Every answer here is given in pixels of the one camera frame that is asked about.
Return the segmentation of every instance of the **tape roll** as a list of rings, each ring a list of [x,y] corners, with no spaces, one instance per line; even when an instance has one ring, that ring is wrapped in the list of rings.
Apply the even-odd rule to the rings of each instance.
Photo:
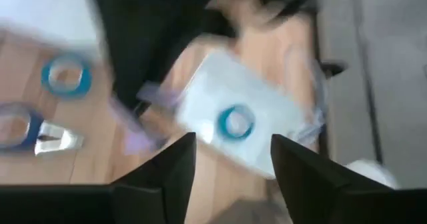
[[[242,141],[251,135],[254,126],[254,114],[244,105],[233,105],[218,117],[218,129],[226,139]]]
[[[40,126],[44,121],[40,113],[24,103],[2,103],[0,104],[0,117],[6,115],[28,118],[27,131],[20,139],[0,143],[0,150],[26,149],[33,147],[39,136]]]
[[[65,67],[70,65],[76,65],[81,68],[80,80],[79,83],[75,86],[75,88],[70,89],[65,85],[52,83],[52,69],[59,65]],[[45,86],[47,90],[49,90],[52,94],[65,99],[83,97],[89,92],[92,85],[90,62],[86,58],[74,53],[65,53],[58,55],[48,61],[41,70],[41,84]]]

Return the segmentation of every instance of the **blue tape roll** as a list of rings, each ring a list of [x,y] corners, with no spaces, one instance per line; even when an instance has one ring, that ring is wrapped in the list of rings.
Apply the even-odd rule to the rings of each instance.
[[[56,65],[63,65],[60,63],[61,61],[71,61],[74,64],[81,67],[81,71],[82,71],[81,79],[76,88],[69,89],[66,87],[52,86],[52,84],[49,82],[49,75],[50,75],[51,69]],[[86,58],[77,54],[65,53],[65,54],[58,55],[52,58],[50,61],[48,61],[46,65],[43,67],[43,69],[41,70],[41,84],[45,86],[47,90],[49,90],[52,94],[65,99],[83,97],[89,92],[92,85],[90,63]]]
[[[232,113],[239,113],[247,122],[248,128],[240,135],[231,133],[228,129],[228,119]],[[242,141],[251,135],[255,126],[255,117],[252,112],[244,105],[233,105],[222,111],[218,117],[218,129],[223,137],[234,141]]]
[[[0,143],[0,150],[10,149],[26,149],[33,147],[40,131],[40,126],[44,119],[40,113],[36,112],[34,108],[24,103],[2,103],[0,104],[0,115],[20,115],[29,118],[29,124],[26,135],[20,140],[14,140],[7,143]]]

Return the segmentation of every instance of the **white wall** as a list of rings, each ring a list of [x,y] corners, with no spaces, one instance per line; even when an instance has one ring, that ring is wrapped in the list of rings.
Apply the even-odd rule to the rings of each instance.
[[[102,36],[90,0],[0,0],[0,25],[70,49],[98,51]]]

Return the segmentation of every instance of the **wooden floor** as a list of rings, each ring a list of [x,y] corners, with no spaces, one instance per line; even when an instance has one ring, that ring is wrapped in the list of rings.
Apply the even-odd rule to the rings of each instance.
[[[284,93],[290,93],[304,109],[314,104],[310,71],[304,57],[310,56],[310,24],[305,17],[293,17],[274,28],[254,26],[253,0],[217,0],[212,5],[228,7],[227,13],[241,26],[238,43],[200,37],[181,55],[166,88],[181,90],[209,51],[228,47],[260,77]],[[115,121],[109,106],[111,78],[106,65],[93,68],[93,86],[77,101],[61,101],[40,85],[41,68],[59,50],[35,40],[0,32],[0,101],[34,104],[46,119],[80,131],[84,147],[77,152],[51,157],[0,156],[0,183],[107,183],[126,174],[155,153],[123,154],[123,127]],[[284,65],[289,47],[293,55]],[[144,119],[156,118],[148,111]],[[173,125],[164,131],[178,138]],[[208,149],[197,147],[197,166],[186,223],[209,223],[238,199],[264,200],[266,182]]]

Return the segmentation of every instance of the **metal clip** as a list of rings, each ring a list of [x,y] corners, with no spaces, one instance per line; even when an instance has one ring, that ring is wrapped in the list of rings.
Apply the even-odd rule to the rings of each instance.
[[[35,144],[35,155],[78,149],[83,144],[83,136],[70,129],[44,121],[40,126]]]

